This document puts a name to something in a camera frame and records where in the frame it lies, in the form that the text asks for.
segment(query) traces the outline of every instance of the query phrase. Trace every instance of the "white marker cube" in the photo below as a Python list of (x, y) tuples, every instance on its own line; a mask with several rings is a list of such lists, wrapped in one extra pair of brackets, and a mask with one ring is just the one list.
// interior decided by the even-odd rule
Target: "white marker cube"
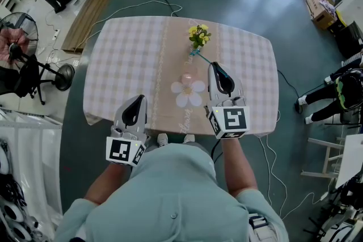
[(248, 106), (208, 107), (208, 119), (217, 139), (240, 138), (250, 130)]
[(135, 167), (145, 150), (146, 146), (141, 141), (107, 137), (106, 160)]

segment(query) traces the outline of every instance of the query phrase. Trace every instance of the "floor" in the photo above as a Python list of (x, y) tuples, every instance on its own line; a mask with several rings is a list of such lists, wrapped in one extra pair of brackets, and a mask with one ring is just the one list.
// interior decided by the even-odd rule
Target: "floor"
[[(42, 63), (52, 63), (51, 68), (58, 70), (57, 66), (69, 63), (78, 66), (79, 55), (67, 54), (61, 51), (63, 41), (75, 17), (79, 13), (86, 0), (73, 0), (67, 8), (59, 14), (55, 14), (52, 7), (44, 0), (21, 0), (12, 12), (25, 12), (36, 22), (39, 32), (39, 42), (36, 57)], [(55, 29), (60, 29), (56, 38), (53, 39)], [(44, 76), (44, 79), (54, 78), (53, 74)], [(46, 104), (40, 104), (38, 94), (34, 99), (29, 95), (23, 98), (15, 94), (0, 96), (0, 104), (6, 109), (18, 110), (26, 113), (43, 114), (63, 121), (65, 107), (69, 90), (61, 92), (51, 84), (43, 84), (41, 87), (42, 97)]]
[[(150, 0), (110, 0), (102, 12), (103, 19), (115, 10)], [(277, 67), (288, 81), (296, 87), (299, 94), (321, 84), (323, 79), (339, 68), (343, 57), (337, 49), (334, 38), (327, 32), (317, 29), (310, 20), (304, 0), (169, 0), (183, 6), (178, 15), (219, 22), (238, 27), (268, 38), (275, 52)], [(119, 12), (114, 17), (139, 15), (170, 15), (167, 6), (151, 3)], [(103, 23), (94, 28), (102, 28)], [(104, 156), (105, 137), (109, 136), (110, 121), (101, 121), (89, 126), (83, 114), (83, 88), (88, 60), (97, 37), (89, 39), (83, 52), (73, 86), (69, 92), (64, 127), (62, 132), (60, 179), (63, 210), (83, 197), (87, 188), (107, 166)], [(300, 176), (305, 171), (320, 171), (325, 156), (324, 148), (307, 144), (313, 137), (334, 142), (340, 136), (341, 126), (326, 126), (317, 122), (306, 126), (304, 117), (324, 106), (327, 101), (309, 106), (301, 115), (293, 109), (296, 94), (279, 74), (281, 118), (276, 130), (268, 136), (269, 145), (276, 151), (274, 173), (286, 184), (288, 199), (282, 210), (287, 214), (309, 193), (315, 193), (317, 201), (328, 189), (329, 180)], [(183, 136), (170, 135), (171, 142), (181, 142)], [(197, 136), (196, 140), (209, 151), (215, 144), (214, 137)], [(240, 140), (243, 150), (255, 172), (259, 189), (267, 198), (268, 168), (261, 144), (255, 136)], [(270, 165), (274, 154), (267, 150)], [(226, 189), (223, 175), (223, 159), (216, 163), (217, 180)], [(271, 179), (272, 207), (279, 213), (285, 198), (284, 187), (274, 178)], [(311, 236), (303, 228), (315, 230), (308, 217), (316, 218), (323, 203), (311, 204), (310, 195), (295, 212), (284, 220), (290, 240), (309, 241)]]

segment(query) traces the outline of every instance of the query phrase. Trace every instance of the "fan base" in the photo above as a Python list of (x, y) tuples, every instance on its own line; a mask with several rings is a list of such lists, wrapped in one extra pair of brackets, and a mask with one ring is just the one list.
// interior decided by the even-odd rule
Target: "fan base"
[(59, 91), (66, 91), (72, 85), (73, 77), (74, 77), (74, 68), (69, 64), (64, 64), (58, 70), (58, 73), (63, 75), (64, 78), (61, 76), (56, 75), (54, 80), (54, 84)]

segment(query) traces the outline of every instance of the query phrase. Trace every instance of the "electric fan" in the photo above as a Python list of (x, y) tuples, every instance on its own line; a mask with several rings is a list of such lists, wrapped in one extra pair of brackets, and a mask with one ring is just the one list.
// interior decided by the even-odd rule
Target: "electric fan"
[(60, 91), (66, 91), (72, 84), (74, 68), (69, 64), (62, 65), (58, 71), (42, 64), (31, 57), (35, 54), (38, 44), (38, 29), (32, 17), (23, 12), (12, 13), (0, 21), (0, 66), (18, 62), (35, 62), (55, 74), (52, 82)]

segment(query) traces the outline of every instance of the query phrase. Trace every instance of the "forearm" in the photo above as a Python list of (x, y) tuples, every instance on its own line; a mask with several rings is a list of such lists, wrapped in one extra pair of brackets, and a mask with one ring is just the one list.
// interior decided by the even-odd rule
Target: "forearm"
[(254, 172), (243, 153), (239, 140), (222, 140), (222, 149), (228, 192), (236, 197), (244, 189), (257, 189)]
[(98, 205), (104, 203), (114, 191), (122, 186), (125, 174), (124, 165), (111, 163), (90, 186), (85, 199)]

